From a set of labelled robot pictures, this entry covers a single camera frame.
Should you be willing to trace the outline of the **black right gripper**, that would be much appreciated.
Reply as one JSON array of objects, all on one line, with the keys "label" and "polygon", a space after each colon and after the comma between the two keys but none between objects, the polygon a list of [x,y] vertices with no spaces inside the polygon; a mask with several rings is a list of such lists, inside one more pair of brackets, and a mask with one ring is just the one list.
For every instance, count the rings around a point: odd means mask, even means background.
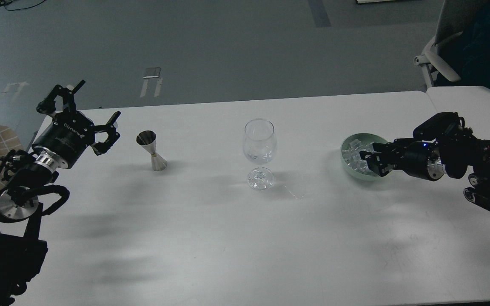
[{"label": "black right gripper", "polygon": [[369,169],[379,177],[387,176],[393,170],[402,170],[412,177],[437,181],[445,174],[436,143],[372,142],[362,147],[359,155],[366,160]]}]

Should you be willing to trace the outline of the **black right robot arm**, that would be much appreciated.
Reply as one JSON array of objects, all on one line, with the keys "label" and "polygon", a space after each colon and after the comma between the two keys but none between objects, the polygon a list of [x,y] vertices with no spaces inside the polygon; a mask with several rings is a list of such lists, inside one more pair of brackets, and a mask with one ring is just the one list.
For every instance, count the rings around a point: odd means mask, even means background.
[{"label": "black right robot arm", "polygon": [[380,177],[402,170],[429,181],[444,175],[460,179],[471,167],[464,197],[490,211],[490,139],[476,138],[456,112],[437,113],[416,127],[411,138],[373,143],[373,151],[360,151],[360,157]]}]

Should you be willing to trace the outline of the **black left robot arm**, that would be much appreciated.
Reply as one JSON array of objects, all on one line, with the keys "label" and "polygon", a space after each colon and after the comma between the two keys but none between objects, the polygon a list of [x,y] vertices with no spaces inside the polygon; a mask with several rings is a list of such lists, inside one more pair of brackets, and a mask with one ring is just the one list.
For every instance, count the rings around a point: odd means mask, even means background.
[{"label": "black left robot arm", "polygon": [[52,118],[32,143],[30,153],[12,149],[0,156],[0,306],[15,302],[39,274],[48,252],[39,238],[41,221],[62,207],[69,190],[56,185],[58,169],[70,169],[91,147],[107,153],[119,139],[117,111],[107,123],[95,125],[74,101],[85,81],[73,89],[55,85],[36,110]]}]

